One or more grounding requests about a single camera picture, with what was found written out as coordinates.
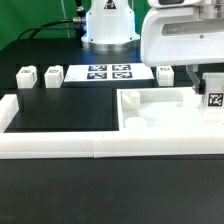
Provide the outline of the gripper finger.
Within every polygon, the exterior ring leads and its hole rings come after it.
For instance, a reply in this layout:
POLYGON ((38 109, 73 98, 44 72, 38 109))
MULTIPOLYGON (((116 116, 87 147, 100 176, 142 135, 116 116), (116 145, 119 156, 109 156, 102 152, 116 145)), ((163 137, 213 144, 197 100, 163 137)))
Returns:
POLYGON ((193 89, 196 94, 200 93, 201 81, 198 77, 198 66, 197 65, 187 65, 186 72, 193 83, 193 89))

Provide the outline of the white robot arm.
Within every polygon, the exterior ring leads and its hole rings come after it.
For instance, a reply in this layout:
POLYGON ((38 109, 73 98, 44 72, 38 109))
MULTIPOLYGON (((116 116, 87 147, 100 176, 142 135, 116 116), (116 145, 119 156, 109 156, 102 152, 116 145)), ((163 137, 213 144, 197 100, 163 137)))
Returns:
POLYGON ((128 0, 91 0, 82 45, 112 51, 138 41, 146 66, 184 65, 197 93, 216 90, 219 78, 199 78, 196 71, 200 64, 224 62, 224 0, 147 1, 150 10, 136 33, 128 0))

